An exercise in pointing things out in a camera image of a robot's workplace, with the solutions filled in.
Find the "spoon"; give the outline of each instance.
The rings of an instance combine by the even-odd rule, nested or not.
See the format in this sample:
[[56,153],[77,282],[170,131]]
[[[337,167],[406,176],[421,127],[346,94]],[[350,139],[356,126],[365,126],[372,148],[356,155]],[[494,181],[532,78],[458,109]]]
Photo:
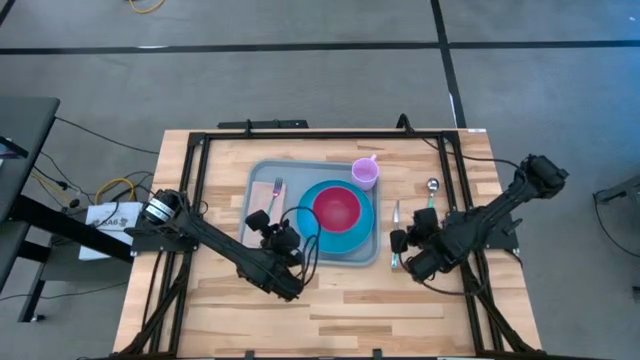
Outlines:
[[440,182],[436,178],[430,178],[427,181],[427,189],[429,189],[429,201],[427,203],[427,207],[433,207],[433,202],[435,200],[436,193],[440,188]]

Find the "black metal frame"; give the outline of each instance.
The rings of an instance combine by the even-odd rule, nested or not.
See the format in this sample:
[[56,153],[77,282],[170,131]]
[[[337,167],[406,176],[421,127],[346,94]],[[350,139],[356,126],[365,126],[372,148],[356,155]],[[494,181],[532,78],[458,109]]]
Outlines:
[[[193,157],[197,147],[201,147],[200,161],[198,164],[195,189],[193,193],[192,204],[199,204],[202,199],[202,192],[205,182],[205,172],[207,169],[207,163],[209,159],[209,149],[211,142],[214,140],[240,140],[240,139],[260,139],[260,140],[277,140],[277,139],[435,139],[438,144],[438,154],[441,160],[442,174],[444,178],[444,187],[446,189],[447,202],[451,211],[458,209],[456,196],[453,188],[453,178],[451,176],[451,167],[449,164],[449,157],[446,150],[446,143],[450,143],[453,149],[455,163],[458,168],[458,174],[460,177],[460,183],[463,189],[463,198],[465,206],[470,208],[471,205],[471,191],[467,180],[466,171],[464,168],[464,161],[462,158],[462,150],[460,148],[459,134],[457,131],[415,131],[409,125],[406,116],[402,115],[398,121],[397,128],[404,128],[399,130],[385,130],[385,131],[252,131],[251,125],[248,123],[247,128],[244,131],[231,132],[231,133],[191,133],[187,143],[187,151],[185,154],[184,167],[182,170],[182,177],[180,180],[180,191],[187,191],[188,179],[191,174],[191,168],[193,165]],[[476,254],[479,264],[482,264],[484,259],[485,266],[478,266],[480,269],[479,275],[481,281],[489,281],[486,269],[486,259],[483,256],[483,252],[480,251]],[[186,262],[187,269],[190,266],[192,259],[192,253],[185,253],[183,255],[183,264]],[[168,253],[165,261],[162,282],[160,285],[159,303],[168,294],[171,274],[176,262],[175,253]],[[462,280],[464,287],[467,291],[472,288],[472,279],[469,277],[471,269],[468,263],[464,263],[462,266]],[[488,301],[493,302],[491,297],[491,291],[486,291]],[[186,284],[184,288],[180,290],[176,300],[176,311],[173,317],[173,326],[171,329],[171,336],[169,342],[169,353],[176,354],[178,350],[178,344],[180,339],[180,330],[182,326],[182,317],[184,315],[184,304],[186,299]],[[480,320],[478,318],[478,311],[475,300],[473,297],[467,297],[467,307],[469,311],[469,319],[471,325],[471,333],[474,342],[474,349],[476,353],[484,351],[484,345],[482,340],[482,334],[480,329]],[[494,349],[502,350],[502,341],[500,333],[494,325],[491,325],[492,338],[494,340]],[[157,352],[160,343],[160,333],[162,331],[162,322],[154,329],[151,337],[150,352]]]

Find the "wooden table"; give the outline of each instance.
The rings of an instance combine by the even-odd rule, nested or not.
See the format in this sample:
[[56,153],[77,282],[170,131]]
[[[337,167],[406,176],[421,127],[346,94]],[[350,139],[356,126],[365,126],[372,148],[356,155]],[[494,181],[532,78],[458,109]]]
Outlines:
[[[154,189],[177,189],[189,131],[165,132],[154,178]],[[485,132],[460,130],[463,154],[491,157]],[[440,295],[390,270],[388,234],[392,209],[401,204],[408,225],[414,210],[426,206],[426,180],[443,183],[438,153],[415,140],[220,140],[209,154],[203,200],[205,218],[231,236],[237,235],[249,171],[263,159],[351,162],[378,155],[381,167],[382,249],[369,267],[319,267],[299,300],[284,303],[238,279],[235,266],[201,247],[195,253],[178,355],[241,356],[371,356],[382,348],[386,356],[470,355],[473,344],[463,297]],[[196,169],[198,154],[194,156]],[[455,164],[453,156],[450,163]],[[466,160],[473,199],[482,205],[501,192],[491,162]],[[194,183],[196,171],[191,174]],[[458,179],[455,165],[454,179]],[[458,204],[463,204],[459,183]],[[445,191],[436,196],[438,216],[448,211]],[[533,347],[539,339],[519,264],[503,251],[487,251],[493,294],[498,308]],[[138,256],[127,290],[114,350],[126,346],[139,331],[155,254]],[[155,307],[161,274],[152,295]],[[434,286],[461,290],[459,270],[438,274]],[[490,348],[488,323],[478,303],[485,346]],[[172,310],[163,327],[166,349]]]

